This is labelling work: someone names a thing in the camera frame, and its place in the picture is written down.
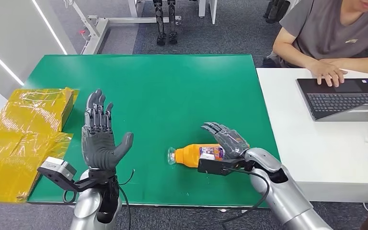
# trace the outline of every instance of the plastic wrap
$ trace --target plastic wrap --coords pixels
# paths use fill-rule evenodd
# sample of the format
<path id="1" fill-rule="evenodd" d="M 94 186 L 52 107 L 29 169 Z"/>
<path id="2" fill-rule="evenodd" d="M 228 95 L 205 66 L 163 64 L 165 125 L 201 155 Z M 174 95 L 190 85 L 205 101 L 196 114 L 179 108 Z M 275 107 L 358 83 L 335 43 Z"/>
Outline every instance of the plastic wrap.
<path id="1" fill-rule="evenodd" d="M 76 91 L 15 90 L 0 113 L 0 131 L 60 132 L 71 111 Z"/>
<path id="2" fill-rule="evenodd" d="M 78 91 L 15 90 L 0 113 L 0 202 L 25 202 L 48 157 L 63 158 L 72 134 L 61 133 Z"/>

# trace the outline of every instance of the plastic bottle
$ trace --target plastic bottle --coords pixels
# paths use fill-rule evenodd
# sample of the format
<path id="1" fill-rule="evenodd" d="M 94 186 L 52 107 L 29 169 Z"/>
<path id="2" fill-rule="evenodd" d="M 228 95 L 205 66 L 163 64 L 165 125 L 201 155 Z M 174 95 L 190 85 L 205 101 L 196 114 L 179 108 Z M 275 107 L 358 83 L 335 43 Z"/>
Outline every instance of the plastic bottle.
<path id="1" fill-rule="evenodd" d="M 225 150 L 219 144 L 192 144 L 182 149 L 170 147 L 167 152 L 167 162 L 197 168 L 201 155 L 203 158 L 220 161 L 225 156 Z"/>

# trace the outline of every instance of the green tabletop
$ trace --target green tabletop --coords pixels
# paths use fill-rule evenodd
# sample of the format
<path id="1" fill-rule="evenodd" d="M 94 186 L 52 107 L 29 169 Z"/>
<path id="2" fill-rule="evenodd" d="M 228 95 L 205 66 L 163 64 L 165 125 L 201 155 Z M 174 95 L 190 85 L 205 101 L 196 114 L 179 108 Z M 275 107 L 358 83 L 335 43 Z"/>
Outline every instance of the green tabletop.
<path id="1" fill-rule="evenodd" d="M 63 132 L 73 133 L 64 157 L 79 179 L 87 166 L 81 127 L 88 95 L 101 88 L 114 103 L 112 126 L 119 143 L 134 133 L 133 147 L 116 167 L 129 203 L 175 206 L 250 206 L 261 196 L 249 176 L 198 173 L 169 165 L 167 149 L 216 143 L 200 126 L 216 121 L 236 129 L 252 147 L 279 155 L 251 55 L 48 55 L 25 88 L 80 90 Z M 62 202 L 63 191 L 40 178 L 28 202 Z"/>

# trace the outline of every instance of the ceiling light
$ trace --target ceiling light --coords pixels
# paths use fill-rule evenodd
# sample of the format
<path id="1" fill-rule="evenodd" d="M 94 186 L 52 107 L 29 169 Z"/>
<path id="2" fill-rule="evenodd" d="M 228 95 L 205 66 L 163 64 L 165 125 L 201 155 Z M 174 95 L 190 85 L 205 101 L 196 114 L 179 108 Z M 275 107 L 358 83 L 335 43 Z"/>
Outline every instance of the ceiling light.
<path id="1" fill-rule="evenodd" d="M 0 65 L 8 72 L 20 85 L 24 85 L 24 83 L 16 76 L 16 74 L 0 59 Z"/>
<path id="2" fill-rule="evenodd" d="M 56 33 L 54 32 L 53 28 L 51 28 L 50 23 L 48 23 L 47 18 L 45 17 L 45 15 L 43 14 L 42 10 L 40 9 L 39 5 L 37 4 L 36 0 L 32 0 L 34 6 L 36 7 L 37 11 L 39 11 L 40 16 L 42 16 L 43 20 L 45 21 L 48 29 L 50 30 L 51 34 L 53 35 L 54 39 L 57 41 L 58 45 L 60 46 L 61 50 L 63 51 L 63 53 L 65 55 L 67 55 L 67 51 L 64 48 L 64 46 L 62 45 L 62 43 L 60 42 L 60 39 L 57 37 Z"/>

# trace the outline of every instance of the robotic thumb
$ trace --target robotic thumb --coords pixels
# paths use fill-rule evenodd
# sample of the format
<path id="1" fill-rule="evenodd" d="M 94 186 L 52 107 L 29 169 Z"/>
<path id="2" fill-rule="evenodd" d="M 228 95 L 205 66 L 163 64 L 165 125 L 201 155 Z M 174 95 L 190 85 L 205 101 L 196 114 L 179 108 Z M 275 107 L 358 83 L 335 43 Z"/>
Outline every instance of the robotic thumb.
<path id="1" fill-rule="evenodd" d="M 122 142 L 115 148 L 114 156 L 115 161 L 119 162 L 132 147 L 133 133 L 127 132 L 122 138 Z"/>

